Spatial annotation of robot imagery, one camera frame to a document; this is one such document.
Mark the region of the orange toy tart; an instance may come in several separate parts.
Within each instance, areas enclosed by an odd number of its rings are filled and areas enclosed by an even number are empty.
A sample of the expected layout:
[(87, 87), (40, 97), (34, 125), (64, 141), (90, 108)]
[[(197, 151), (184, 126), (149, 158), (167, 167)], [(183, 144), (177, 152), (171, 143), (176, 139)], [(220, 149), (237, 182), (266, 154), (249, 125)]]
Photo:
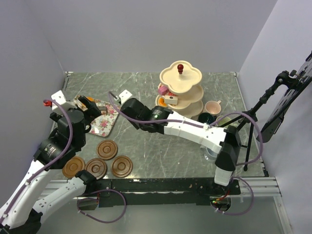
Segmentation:
[(162, 106), (162, 107), (168, 107), (168, 105), (165, 103), (165, 100), (164, 98), (160, 97), (157, 101), (158, 105), (159, 106)]

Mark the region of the pink toy cake slice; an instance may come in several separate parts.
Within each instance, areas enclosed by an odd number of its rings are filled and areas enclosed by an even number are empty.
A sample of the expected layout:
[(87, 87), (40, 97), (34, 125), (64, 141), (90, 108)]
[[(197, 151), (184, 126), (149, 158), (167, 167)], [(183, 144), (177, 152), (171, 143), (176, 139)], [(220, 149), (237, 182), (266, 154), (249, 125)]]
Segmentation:
[(158, 90), (157, 90), (158, 94), (161, 96), (166, 95), (169, 92), (169, 88), (167, 86), (161, 85)]

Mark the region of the white toy cake slice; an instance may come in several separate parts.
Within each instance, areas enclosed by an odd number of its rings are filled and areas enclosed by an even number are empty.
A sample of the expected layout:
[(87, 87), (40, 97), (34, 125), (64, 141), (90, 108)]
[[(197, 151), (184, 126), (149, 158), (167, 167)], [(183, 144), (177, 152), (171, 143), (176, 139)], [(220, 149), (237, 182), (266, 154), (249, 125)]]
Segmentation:
[(177, 105), (178, 98), (176, 96), (166, 95), (164, 98), (164, 102), (167, 105)]

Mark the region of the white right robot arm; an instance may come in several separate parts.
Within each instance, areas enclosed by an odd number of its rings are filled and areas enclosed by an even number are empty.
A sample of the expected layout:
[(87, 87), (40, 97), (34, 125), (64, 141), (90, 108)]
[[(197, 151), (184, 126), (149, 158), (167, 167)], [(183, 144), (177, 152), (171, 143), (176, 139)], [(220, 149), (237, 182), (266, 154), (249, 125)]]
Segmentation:
[(229, 190), (241, 148), (240, 137), (235, 127), (210, 126), (162, 106), (149, 109), (133, 97), (122, 99), (120, 102), (120, 114), (137, 130), (181, 137), (207, 148), (216, 157), (214, 191), (217, 194), (224, 194)]

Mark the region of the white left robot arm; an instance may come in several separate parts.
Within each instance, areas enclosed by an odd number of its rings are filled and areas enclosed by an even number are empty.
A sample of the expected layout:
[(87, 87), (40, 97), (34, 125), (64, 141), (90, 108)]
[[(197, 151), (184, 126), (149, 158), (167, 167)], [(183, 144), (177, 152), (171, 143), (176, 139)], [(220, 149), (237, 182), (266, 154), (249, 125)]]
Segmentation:
[(65, 187), (46, 198), (39, 198), (55, 174), (86, 144), (86, 133), (91, 129), (91, 122), (101, 116), (101, 111), (93, 101), (85, 96), (78, 100), (86, 107), (85, 110), (67, 102), (64, 97), (44, 100), (44, 106), (53, 108), (50, 119), (58, 126), (40, 144), (25, 177), (1, 207), (2, 234), (36, 234), (44, 219), (70, 199), (81, 194), (94, 194), (96, 177), (82, 169), (75, 173)]

